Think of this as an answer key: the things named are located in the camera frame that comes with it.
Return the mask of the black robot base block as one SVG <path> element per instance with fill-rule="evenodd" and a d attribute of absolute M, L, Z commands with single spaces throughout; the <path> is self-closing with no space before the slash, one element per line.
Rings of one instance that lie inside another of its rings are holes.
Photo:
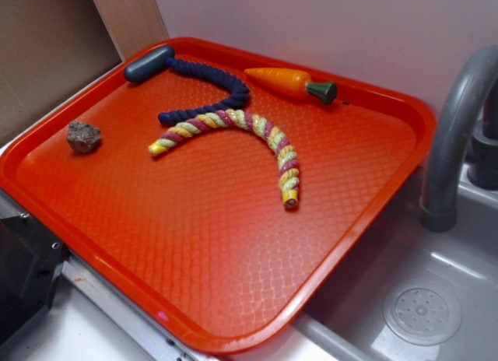
<path fill-rule="evenodd" d="M 34 216 L 1 220 L 1 353 L 50 311 L 66 255 Z"/>

